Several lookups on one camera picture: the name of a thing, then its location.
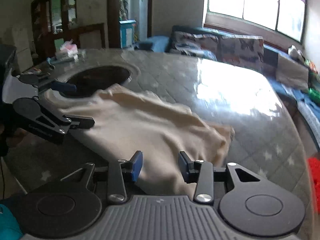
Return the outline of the pink tissue box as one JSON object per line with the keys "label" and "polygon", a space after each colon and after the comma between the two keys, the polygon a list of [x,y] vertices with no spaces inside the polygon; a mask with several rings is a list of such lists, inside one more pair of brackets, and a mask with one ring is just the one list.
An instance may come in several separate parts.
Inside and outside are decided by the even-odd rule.
{"label": "pink tissue box", "polygon": [[68,57],[76,55],[78,53],[78,47],[73,43],[73,40],[66,41],[59,50],[59,53]]}

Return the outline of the light blue small cabinet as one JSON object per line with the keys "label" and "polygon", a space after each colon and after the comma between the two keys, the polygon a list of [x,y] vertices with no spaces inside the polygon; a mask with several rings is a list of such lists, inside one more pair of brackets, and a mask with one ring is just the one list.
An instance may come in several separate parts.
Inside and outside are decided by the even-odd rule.
{"label": "light blue small cabinet", "polygon": [[126,48],[134,43],[136,20],[119,21],[120,24],[120,47]]}

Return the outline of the flat white box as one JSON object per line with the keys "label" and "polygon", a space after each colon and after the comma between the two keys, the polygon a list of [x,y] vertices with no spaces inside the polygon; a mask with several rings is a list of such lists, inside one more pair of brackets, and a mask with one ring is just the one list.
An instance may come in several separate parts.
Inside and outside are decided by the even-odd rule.
{"label": "flat white box", "polygon": [[77,54],[68,54],[68,53],[58,53],[52,58],[52,60],[56,62],[71,62],[71,61],[76,61],[77,59],[78,59]]}

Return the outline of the colourful plush toy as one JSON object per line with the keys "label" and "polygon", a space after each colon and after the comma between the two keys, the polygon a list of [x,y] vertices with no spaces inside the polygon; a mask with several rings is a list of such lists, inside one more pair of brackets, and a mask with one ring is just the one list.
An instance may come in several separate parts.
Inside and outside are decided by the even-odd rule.
{"label": "colourful plush toy", "polygon": [[318,70],[315,66],[315,64],[310,60],[305,60],[304,62],[305,66],[308,67],[313,73],[318,74]]}

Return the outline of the grey quilted star table cover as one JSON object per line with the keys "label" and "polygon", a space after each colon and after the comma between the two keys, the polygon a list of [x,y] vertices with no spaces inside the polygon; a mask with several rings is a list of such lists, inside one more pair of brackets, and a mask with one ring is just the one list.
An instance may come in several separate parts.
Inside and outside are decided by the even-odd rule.
{"label": "grey quilted star table cover", "polygon": [[[132,71],[125,86],[153,92],[161,100],[188,106],[202,120],[234,128],[226,161],[245,168],[297,195],[306,207],[298,233],[315,239],[313,191],[306,153],[293,120],[267,79],[260,73],[176,54],[88,49],[77,62],[57,64],[53,76],[61,81],[92,67],[117,65]],[[60,146],[29,134],[5,158],[22,187],[31,191],[80,165],[104,166],[119,157],[118,145],[94,142],[93,133],[74,131]]]}

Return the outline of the dark wooden chair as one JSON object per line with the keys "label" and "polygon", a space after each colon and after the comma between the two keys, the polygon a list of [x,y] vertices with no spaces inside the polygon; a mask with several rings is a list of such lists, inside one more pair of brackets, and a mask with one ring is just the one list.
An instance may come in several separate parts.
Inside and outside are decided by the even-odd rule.
{"label": "dark wooden chair", "polygon": [[71,30],[71,37],[80,49],[106,48],[103,23],[80,26]]}

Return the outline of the dark wooden door frame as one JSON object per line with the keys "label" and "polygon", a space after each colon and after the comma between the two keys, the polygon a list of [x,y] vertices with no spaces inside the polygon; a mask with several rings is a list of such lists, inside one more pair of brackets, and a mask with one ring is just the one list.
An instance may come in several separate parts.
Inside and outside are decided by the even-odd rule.
{"label": "dark wooden door frame", "polygon": [[[107,28],[108,28],[108,45],[110,48],[120,48],[120,23],[119,0],[107,0]],[[148,0],[148,32],[147,37],[152,36],[152,0]]]}

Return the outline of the panda plush toy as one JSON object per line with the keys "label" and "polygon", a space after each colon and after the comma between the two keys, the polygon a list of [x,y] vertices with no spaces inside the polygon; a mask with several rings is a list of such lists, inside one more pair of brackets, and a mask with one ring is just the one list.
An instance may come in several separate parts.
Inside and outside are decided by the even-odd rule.
{"label": "panda plush toy", "polygon": [[288,55],[291,59],[297,62],[304,62],[304,56],[301,50],[297,49],[294,45],[288,48]]}

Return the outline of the window with green frame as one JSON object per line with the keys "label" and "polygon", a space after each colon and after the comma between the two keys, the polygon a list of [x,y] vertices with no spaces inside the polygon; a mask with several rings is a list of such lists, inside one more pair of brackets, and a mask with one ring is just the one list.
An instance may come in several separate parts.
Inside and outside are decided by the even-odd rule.
{"label": "window with green frame", "polygon": [[307,0],[208,0],[208,11],[242,19],[301,42],[306,4]]}

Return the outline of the flat butterfly pillow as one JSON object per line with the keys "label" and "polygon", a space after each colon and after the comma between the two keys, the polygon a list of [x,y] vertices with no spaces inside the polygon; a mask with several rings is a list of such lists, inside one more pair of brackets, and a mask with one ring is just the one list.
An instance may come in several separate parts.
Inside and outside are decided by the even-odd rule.
{"label": "flat butterfly pillow", "polygon": [[217,61],[218,43],[219,39],[214,35],[175,31],[169,52]]}

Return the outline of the upright butterfly pillow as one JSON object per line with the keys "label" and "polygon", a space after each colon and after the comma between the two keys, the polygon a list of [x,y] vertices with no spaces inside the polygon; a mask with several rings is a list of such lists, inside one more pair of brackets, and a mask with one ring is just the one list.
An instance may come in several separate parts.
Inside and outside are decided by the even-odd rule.
{"label": "upright butterfly pillow", "polygon": [[231,35],[219,39],[219,59],[223,63],[262,72],[264,39],[261,36]]}

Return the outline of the dark wooden display cabinet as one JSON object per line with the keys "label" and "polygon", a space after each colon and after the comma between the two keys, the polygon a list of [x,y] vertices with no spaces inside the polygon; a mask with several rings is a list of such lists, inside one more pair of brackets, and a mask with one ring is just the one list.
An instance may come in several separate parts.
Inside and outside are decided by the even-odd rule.
{"label": "dark wooden display cabinet", "polygon": [[71,40],[71,26],[76,23],[76,0],[34,0],[31,21],[38,58],[52,57],[64,42]]}

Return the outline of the cream sweatshirt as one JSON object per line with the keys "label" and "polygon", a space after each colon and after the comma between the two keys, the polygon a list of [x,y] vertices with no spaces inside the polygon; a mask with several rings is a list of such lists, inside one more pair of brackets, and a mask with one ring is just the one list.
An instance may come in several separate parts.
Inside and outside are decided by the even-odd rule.
{"label": "cream sweatshirt", "polygon": [[53,90],[44,96],[63,114],[94,119],[91,129],[71,134],[104,159],[129,159],[141,151],[137,185],[151,195],[192,196],[195,184],[184,182],[178,154],[221,166],[234,136],[232,126],[204,121],[188,106],[162,101],[150,91],[113,85],[86,99],[68,99]]}

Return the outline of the grey plain cushion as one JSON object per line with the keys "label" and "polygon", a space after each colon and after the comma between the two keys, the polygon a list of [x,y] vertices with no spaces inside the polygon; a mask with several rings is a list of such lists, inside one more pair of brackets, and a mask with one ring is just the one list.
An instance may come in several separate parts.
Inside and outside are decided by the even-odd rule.
{"label": "grey plain cushion", "polygon": [[290,58],[278,55],[276,80],[286,86],[306,92],[308,87],[309,69]]}

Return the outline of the red plastic stool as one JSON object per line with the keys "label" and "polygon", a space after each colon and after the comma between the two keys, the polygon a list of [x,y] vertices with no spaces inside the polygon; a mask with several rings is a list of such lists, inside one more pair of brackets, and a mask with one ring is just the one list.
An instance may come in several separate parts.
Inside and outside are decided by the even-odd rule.
{"label": "red plastic stool", "polygon": [[316,193],[317,205],[319,205],[320,161],[315,157],[311,157],[308,159],[308,163]]}

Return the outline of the blue corner sofa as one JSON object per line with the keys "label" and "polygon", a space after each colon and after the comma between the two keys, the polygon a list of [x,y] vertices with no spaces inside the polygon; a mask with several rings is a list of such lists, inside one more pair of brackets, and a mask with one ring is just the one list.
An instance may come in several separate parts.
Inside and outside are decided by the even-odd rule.
{"label": "blue corner sofa", "polygon": [[170,36],[153,36],[135,50],[194,56],[254,70],[267,77],[280,97],[295,105],[312,139],[319,143],[319,74],[303,61],[268,46],[263,37],[175,25]]}

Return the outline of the black round induction cooktop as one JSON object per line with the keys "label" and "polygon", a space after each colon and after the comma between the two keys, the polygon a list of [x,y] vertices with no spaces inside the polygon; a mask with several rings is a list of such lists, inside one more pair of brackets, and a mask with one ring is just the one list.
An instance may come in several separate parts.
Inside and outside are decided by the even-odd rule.
{"label": "black round induction cooktop", "polygon": [[67,83],[76,86],[75,92],[61,92],[67,98],[87,98],[97,90],[105,90],[114,84],[122,85],[130,78],[131,72],[119,66],[102,66],[84,70],[70,77]]}

